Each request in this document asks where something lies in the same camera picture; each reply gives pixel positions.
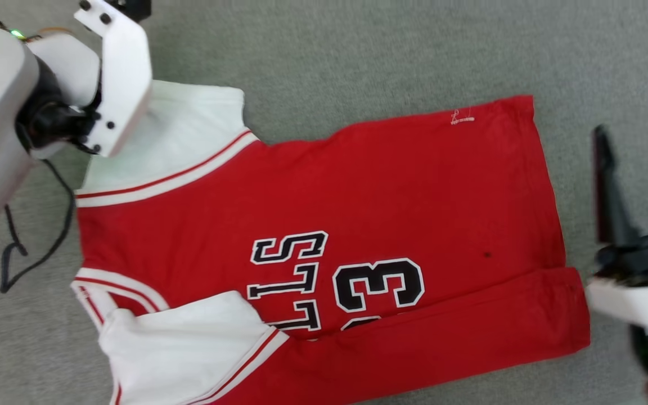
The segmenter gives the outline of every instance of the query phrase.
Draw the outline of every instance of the jersey sleeve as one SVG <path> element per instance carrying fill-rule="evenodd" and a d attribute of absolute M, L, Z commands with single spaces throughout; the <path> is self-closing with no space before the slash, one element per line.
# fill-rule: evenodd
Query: jersey sleeve
<path fill-rule="evenodd" d="M 76 192 L 83 265 L 72 288 L 97 325 L 114 308 L 139 315 L 169 308 L 147 263 L 169 262 L 167 213 L 144 200 L 193 182 L 255 141 L 244 127 L 242 90 L 154 81 L 146 115 L 113 158 L 90 160 Z M 141 204 L 134 208 L 131 203 Z M 173 228 L 185 218 L 168 221 Z M 165 266 L 156 267 L 166 277 Z"/>

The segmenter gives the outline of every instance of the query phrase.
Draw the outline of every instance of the black number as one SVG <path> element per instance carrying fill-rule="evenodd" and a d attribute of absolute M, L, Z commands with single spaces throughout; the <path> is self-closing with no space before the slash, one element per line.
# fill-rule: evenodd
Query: black number
<path fill-rule="evenodd" d="M 336 304 L 345 312 L 359 312 L 367 309 L 365 294 L 355 292 L 355 282 L 366 285 L 367 295 L 389 292 L 389 279 L 401 279 L 402 286 L 394 289 L 394 299 L 398 308 L 416 305 L 424 295 L 421 269 L 409 259 L 394 259 L 341 266 L 334 273 L 334 293 Z"/>

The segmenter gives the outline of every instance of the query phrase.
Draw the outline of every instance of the basketball jersey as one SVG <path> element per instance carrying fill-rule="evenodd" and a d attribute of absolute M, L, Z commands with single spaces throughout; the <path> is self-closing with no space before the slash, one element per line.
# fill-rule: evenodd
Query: basketball jersey
<path fill-rule="evenodd" d="M 588 344 L 532 97 L 273 146 L 243 104 L 155 82 L 77 192 L 114 402 L 350 403 Z"/>

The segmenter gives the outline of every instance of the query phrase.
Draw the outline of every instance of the red jersey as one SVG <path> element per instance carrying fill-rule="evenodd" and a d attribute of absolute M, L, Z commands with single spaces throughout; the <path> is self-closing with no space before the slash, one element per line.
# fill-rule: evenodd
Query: red jersey
<path fill-rule="evenodd" d="M 101 325 L 238 292 L 281 339 L 237 389 L 177 401 L 355 402 L 588 344 L 532 97 L 268 146 L 238 90 L 167 85 L 77 193 L 74 288 Z"/>

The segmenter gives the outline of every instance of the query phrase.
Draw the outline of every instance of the white sleeve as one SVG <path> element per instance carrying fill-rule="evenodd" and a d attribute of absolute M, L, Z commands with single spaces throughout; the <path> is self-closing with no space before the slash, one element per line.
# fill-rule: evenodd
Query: white sleeve
<path fill-rule="evenodd" d="M 244 92 L 154 80 L 146 115 L 111 158 L 93 156 L 82 192 L 145 185 L 211 158 L 246 131 Z"/>
<path fill-rule="evenodd" d="M 288 336 L 262 322 L 238 292 L 135 317 L 111 312 L 100 346 L 119 403 L 210 403 L 223 397 Z"/>

